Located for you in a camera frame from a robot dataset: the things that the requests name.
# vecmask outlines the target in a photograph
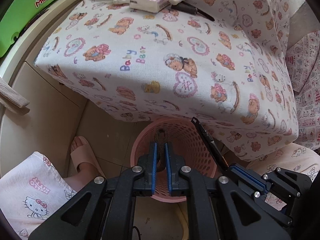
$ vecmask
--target slide sandal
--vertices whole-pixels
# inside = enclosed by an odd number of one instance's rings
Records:
[[[72,159],[73,165],[76,168],[76,171],[78,171],[79,164],[86,162],[86,163],[91,163],[93,166],[97,168],[98,172],[103,177],[106,177],[88,141],[83,136],[78,136],[78,138],[81,140],[83,145],[78,147],[71,153],[71,159]]]

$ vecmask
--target foot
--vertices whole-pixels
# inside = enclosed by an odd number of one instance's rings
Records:
[[[76,136],[71,143],[71,147],[70,147],[71,152],[73,152],[75,149],[77,149],[78,147],[80,147],[82,145],[83,145],[82,141],[80,140],[79,137]],[[97,168],[95,166],[93,166],[91,163],[87,163],[87,162],[80,163],[77,168],[77,171],[78,172],[88,171],[92,175],[95,175],[95,177],[101,176],[100,173],[98,172]]]

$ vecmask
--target perforated basket wall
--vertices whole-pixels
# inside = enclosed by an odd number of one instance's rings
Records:
[[[217,165],[204,146],[196,128],[190,121],[176,118],[163,118],[149,124],[135,140],[130,164],[137,165],[140,156],[147,154],[149,144],[154,141],[154,133],[159,128],[168,133],[168,141],[172,142],[174,153],[184,157],[186,165],[197,169],[205,176],[213,178]],[[158,172],[156,177],[156,190],[154,199],[162,202],[181,202],[186,197],[171,197],[168,192],[166,170]]]

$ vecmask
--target silver screw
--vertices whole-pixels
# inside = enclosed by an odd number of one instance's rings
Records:
[[[181,167],[181,170],[183,171],[183,172],[190,172],[191,171],[191,168],[189,167],[189,166],[182,166]]]
[[[95,184],[101,184],[102,182],[104,182],[104,178],[101,176],[95,177],[94,182],[95,182]]]
[[[133,172],[140,172],[140,171],[142,171],[142,167],[141,166],[134,166],[134,167],[132,167],[132,171]]]
[[[227,184],[229,182],[229,179],[225,176],[221,176],[219,178],[219,181],[222,183],[222,184]]]

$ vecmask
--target hello kitty pants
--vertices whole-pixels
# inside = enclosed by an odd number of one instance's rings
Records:
[[[290,143],[247,166],[260,175],[277,167],[307,174],[313,181],[320,169],[320,156]],[[76,194],[39,152],[34,152],[4,175],[0,179],[0,189],[0,209],[21,239],[27,239],[34,229]],[[285,205],[271,193],[266,202],[278,210]]]

